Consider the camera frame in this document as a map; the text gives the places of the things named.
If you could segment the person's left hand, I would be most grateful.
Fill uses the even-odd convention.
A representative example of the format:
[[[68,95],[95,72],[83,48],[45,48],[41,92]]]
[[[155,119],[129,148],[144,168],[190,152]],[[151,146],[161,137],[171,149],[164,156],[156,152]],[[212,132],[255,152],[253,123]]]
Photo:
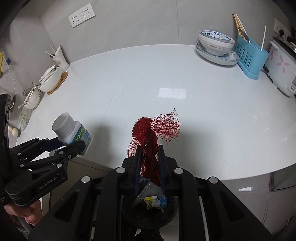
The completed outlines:
[[[20,207],[12,202],[5,205],[4,209],[13,223],[20,225],[17,217],[23,217],[26,223],[36,226],[37,223],[43,218],[41,207],[41,201],[37,200],[29,207]]]

